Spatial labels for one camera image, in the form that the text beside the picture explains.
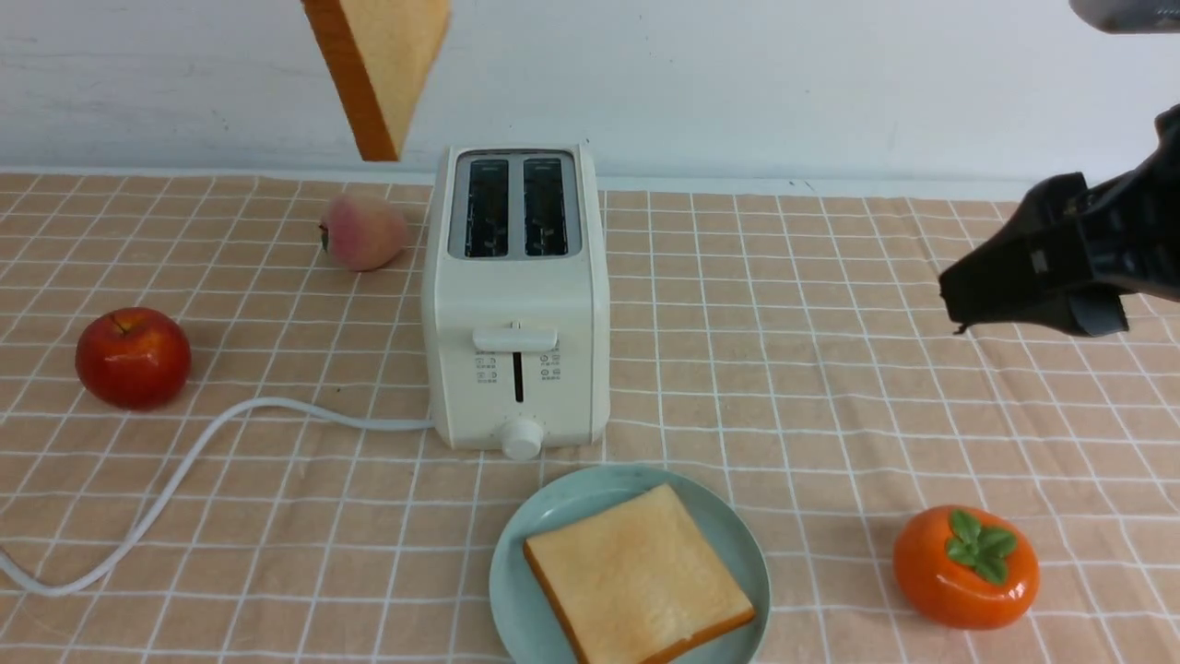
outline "toaster knob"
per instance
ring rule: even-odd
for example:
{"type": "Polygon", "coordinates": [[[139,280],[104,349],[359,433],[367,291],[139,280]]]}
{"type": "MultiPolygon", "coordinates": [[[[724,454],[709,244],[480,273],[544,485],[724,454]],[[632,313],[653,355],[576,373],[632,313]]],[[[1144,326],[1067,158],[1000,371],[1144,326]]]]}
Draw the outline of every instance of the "toaster knob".
{"type": "Polygon", "coordinates": [[[545,430],[532,420],[512,420],[500,427],[500,446],[504,456],[512,461],[527,461],[540,454],[545,430]]]}

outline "toaster slot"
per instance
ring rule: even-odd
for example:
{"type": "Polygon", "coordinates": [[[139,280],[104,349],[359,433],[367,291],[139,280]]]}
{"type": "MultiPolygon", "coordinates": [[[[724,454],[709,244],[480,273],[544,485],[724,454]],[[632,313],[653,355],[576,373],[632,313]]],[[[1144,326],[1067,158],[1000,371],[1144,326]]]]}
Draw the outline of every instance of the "toaster slot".
{"type": "Polygon", "coordinates": [[[509,252],[509,160],[472,159],[467,185],[464,255],[502,257],[509,252]]]}
{"type": "Polygon", "coordinates": [[[512,354],[512,384],[516,387],[517,403],[524,403],[524,359],[512,354]]]}
{"type": "Polygon", "coordinates": [[[564,256],[570,251],[562,159],[532,157],[524,162],[525,254],[564,256]]]}

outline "white cord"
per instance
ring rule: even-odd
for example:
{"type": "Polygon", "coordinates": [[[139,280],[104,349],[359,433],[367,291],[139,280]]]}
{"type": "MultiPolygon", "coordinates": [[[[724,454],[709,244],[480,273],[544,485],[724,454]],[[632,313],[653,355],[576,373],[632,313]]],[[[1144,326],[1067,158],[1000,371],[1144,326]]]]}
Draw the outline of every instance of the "white cord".
{"type": "Polygon", "coordinates": [[[205,445],[209,443],[209,440],[214,438],[214,434],[217,433],[217,429],[219,429],[222,425],[225,425],[231,419],[242,413],[245,413],[247,410],[253,410],[256,408],[262,408],[268,406],[297,410],[307,415],[310,415],[313,418],[319,418],[320,420],[326,420],[328,422],[343,425],[345,427],[352,427],[354,429],[365,429],[369,432],[421,432],[424,429],[432,429],[434,427],[434,423],[431,422],[430,420],[361,420],[358,418],[348,418],[346,415],[340,415],[339,413],[333,413],[330,410],[326,410],[316,406],[283,397],[258,397],[254,400],[248,400],[237,406],[231,407],[229,410],[217,416],[216,420],[210,422],[209,427],[205,427],[205,430],[201,434],[201,438],[197,439],[196,445],[192,446],[192,449],[189,451],[189,454],[184,456],[184,461],[181,462],[179,468],[177,468],[176,473],[172,474],[172,479],[168,481],[168,486],[164,487],[163,492],[160,492],[159,497],[156,499],[156,502],[152,504],[151,509],[148,511],[148,514],[145,514],[144,518],[139,520],[139,524],[137,524],[136,527],[131,531],[131,533],[127,534],[127,539],[124,540],[122,545],[119,545],[119,548],[114,550],[114,552],[111,553],[111,555],[109,555],[106,560],[99,563],[87,574],[73,581],[72,584],[65,584],[61,586],[47,586],[41,581],[38,581],[33,577],[26,574],[25,571],[18,567],[17,564],[13,563],[12,559],[8,558],[8,555],[2,551],[0,551],[0,570],[2,570],[4,573],[8,576],[9,579],[15,581],[17,585],[22,587],[25,591],[44,597],[67,596],[93,584],[98,579],[103,578],[104,574],[110,572],[116,566],[116,564],[118,564],[119,560],[122,560],[123,557],[126,555],[129,551],[131,551],[131,547],[136,546],[136,544],[144,537],[144,533],[146,533],[148,530],[151,528],[151,525],[156,521],[156,518],[159,517],[159,513],[164,511],[164,506],[168,505],[168,501],[172,498],[172,494],[176,492],[176,488],[181,485],[181,482],[184,480],[184,476],[189,473],[189,468],[192,467],[192,464],[197,460],[197,456],[201,454],[201,451],[204,449],[205,445]]]}

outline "toaster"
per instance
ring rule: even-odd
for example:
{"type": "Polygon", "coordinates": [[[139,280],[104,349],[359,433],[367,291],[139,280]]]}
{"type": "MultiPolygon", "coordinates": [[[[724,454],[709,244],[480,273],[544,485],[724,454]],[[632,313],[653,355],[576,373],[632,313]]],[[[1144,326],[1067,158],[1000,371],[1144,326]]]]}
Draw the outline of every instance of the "toaster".
{"type": "Polygon", "coordinates": [[[451,147],[426,212],[434,428],[512,460],[595,445],[610,418],[610,283],[582,145],[451,147]]]}

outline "toaster lever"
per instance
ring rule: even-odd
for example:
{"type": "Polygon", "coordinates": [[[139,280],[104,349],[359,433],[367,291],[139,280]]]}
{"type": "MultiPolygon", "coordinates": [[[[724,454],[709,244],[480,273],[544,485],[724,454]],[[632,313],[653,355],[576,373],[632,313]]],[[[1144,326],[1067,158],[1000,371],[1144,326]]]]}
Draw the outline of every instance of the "toaster lever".
{"type": "Polygon", "coordinates": [[[471,334],[476,349],[490,354],[543,354],[557,347],[556,329],[512,327],[477,328],[471,334]]]}

